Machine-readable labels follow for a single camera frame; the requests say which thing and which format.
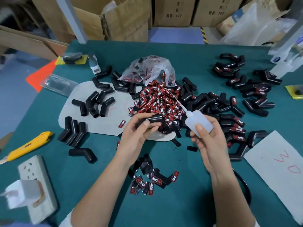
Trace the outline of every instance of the white power strip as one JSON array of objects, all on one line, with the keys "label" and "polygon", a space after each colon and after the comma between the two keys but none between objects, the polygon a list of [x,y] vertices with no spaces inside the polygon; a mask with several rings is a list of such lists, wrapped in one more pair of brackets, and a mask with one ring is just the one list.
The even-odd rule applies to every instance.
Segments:
[{"label": "white power strip", "polygon": [[44,197],[37,203],[28,206],[31,222],[32,224],[37,225],[49,217],[58,208],[42,157],[39,155],[33,156],[20,164],[18,166],[18,171],[20,179],[38,180],[42,184]]}]

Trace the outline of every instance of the black cable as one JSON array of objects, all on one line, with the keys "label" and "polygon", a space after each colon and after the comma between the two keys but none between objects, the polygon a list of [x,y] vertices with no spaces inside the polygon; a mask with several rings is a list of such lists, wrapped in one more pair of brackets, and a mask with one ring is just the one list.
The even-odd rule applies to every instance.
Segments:
[{"label": "black cable", "polygon": [[239,175],[239,173],[234,170],[234,168],[232,170],[234,171],[235,176],[241,181],[242,185],[244,186],[244,188],[246,190],[246,193],[244,194],[244,196],[245,196],[246,202],[250,206],[250,203],[252,202],[252,194],[250,193],[248,185],[246,184],[244,179]]}]

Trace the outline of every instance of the green table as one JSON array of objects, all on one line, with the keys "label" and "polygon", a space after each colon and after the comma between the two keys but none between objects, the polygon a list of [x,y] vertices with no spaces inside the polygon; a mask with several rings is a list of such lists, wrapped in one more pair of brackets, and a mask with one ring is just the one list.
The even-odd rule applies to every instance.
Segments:
[{"label": "green table", "polygon": [[[170,60],[177,73],[177,80],[187,76],[197,84],[198,93],[213,91],[226,92],[227,96],[237,96],[239,107],[246,112],[243,121],[245,129],[277,130],[291,145],[303,155],[302,133],[302,102],[291,99],[284,88],[285,85],[302,84],[303,69],[288,73],[280,86],[274,86],[269,93],[269,101],[275,102],[276,107],[270,110],[269,116],[261,118],[250,114],[241,104],[239,91],[225,85],[225,79],[212,73],[212,66],[218,61],[220,53],[244,54],[246,65],[241,68],[242,74],[251,77],[255,69],[271,69],[268,47],[222,46],[222,45],[189,45],[189,44],[157,44],[113,41],[89,41],[79,44],[73,41],[69,52],[94,52],[102,68],[111,64],[114,70],[122,73],[129,64],[143,56],[158,55]],[[78,83],[92,79],[93,73],[88,62],[85,65],[58,65],[54,74],[74,80]],[[110,82],[110,77],[102,79]],[[70,149],[64,143],[56,140],[62,132],[58,125],[59,113],[66,101],[63,96],[43,89],[27,111],[16,129],[10,142],[1,153],[1,158],[11,150],[30,141],[43,131],[52,131],[55,138],[47,145],[23,156],[13,162],[0,166],[0,191],[19,179],[17,166],[34,155],[44,158],[46,168],[57,200],[59,209],[52,218],[60,224],[66,215],[84,196],[94,181],[113,158],[119,137],[101,134],[90,134],[83,147],[92,149],[98,161],[88,164],[84,158],[68,156]],[[212,197],[211,180],[205,170],[199,152],[187,151],[191,145],[181,131],[182,138],[178,139],[182,146],[177,148],[172,142],[147,141],[141,155],[149,153],[154,166],[163,175],[169,176],[174,170],[180,172],[176,183],[165,189],[155,187],[154,196],[131,195],[130,179],[125,181],[116,203],[110,226],[133,226],[136,223],[145,227],[154,226],[212,226],[215,223],[215,210]],[[291,217],[275,193],[265,184],[254,169],[242,160],[233,163],[233,167],[247,182],[252,192],[251,209],[260,226],[299,226]],[[7,210],[5,199],[0,199],[0,219],[10,218],[18,221],[29,221],[27,208]]]}]

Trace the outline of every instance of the green tabletop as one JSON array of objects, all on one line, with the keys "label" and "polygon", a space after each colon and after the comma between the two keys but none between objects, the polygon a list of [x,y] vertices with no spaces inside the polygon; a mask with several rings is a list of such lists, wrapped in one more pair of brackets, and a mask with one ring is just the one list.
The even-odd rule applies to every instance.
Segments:
[{"label": "green tabletop", "polygon": [[[68,52],[95,53],[101,68],[111,64],[113,70],[122,73],[130,63],[148,55],[158,55],[170,60],[176,70],[177,80],[187,76],[198,86],[196,94],[201,92],[226,92],[227,96],[237,96],[239,107],[246,114],[242,118],[245,129],[277,130],[298,152],[303,155],[303,139],[301,137],[303,120],[303,104],[300,100],[291,99],[284,88],[285,85],[302,84],[303,68],[283,77],[280,86],[273,86],[269,92],[269,101],[276,107],[270,109],[269,115],[262,118],[250,114],[242,105],[242,96],[238,90],[225,85],[226,79],[219,78],[211,68],[219,60],[220,53],[244,54],[246,65],[241,68],[241,74],[251,77],[255,69],[271,69],[271,56],[267,55],[268,47],[223,46],[223,45],[191,45],[191,44],[157,44],[114,41],[89,41],[79,44],[73,41]],[[78,83],[91,80],[94,76],[85,65],[58,65],[54,74],[76,81]],[[110,77],[102,79],[110,82]],[[94,181],[102,173],[116,152],[119,137],[102,134],[90,134],[82,147],[88,147],[96,154],[98,161],[88,164],[84,157],[70,157],[70,149],[64,143],[57,141],[62,132],[58,124],[60,111],[66,98],[43,89],[28,109],[23,120],[16,129],[0,157],[6,156],[11,150],[32,140],[43,131],[52,131],[55,137],[47,145],[23,156],[13,162],[0,166],[0,192],[9,184],[19,179],[17,166],[34,155],[41,155],[54,188],[59,208],[51,220],[60,224],[66,215],[84,196]],[[116,203],[110,226],[212,226],[215,223],[215,210],[212,196],[211,180],[205,170],[199,152],[187,151],[191,140],[181,131],[182,144],[177,148],[172,142],[146,141],[141,155],[149,153],[154,167],[160,169],[163,175],[169,176],[175,170],[180,172],[176,183],[165,189],[155,187],[154,195],[131,195],[130,179],[125,181]],[[276,194],[266,185],[254,169],[242,160],[232,164],[234,169],[247,182],[252,193],[251,209],[260,226],[299,226],[278,199]],[[4,198],[0,198],[0,219],[9,218],[29,222],[27,208],[7,210]]]}]

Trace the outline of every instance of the fingernail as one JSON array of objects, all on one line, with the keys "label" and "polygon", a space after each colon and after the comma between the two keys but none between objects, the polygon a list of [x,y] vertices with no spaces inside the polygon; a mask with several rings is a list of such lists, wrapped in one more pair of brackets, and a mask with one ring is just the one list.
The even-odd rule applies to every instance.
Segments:
[{"label": "fingernail", "polygon": [[196,124],[196,130],[197,130],[197,131],[203,130],[203,126],[202,126],[201,124],[197,123],[197,124]]},{"label": "fingernail", "polygon": [[144,124],[145,126],[148,126],[148,125],[150,124],[150,122],[149,122],[149,120],[145,120],[145,121],[143,122],[143,124]]}]

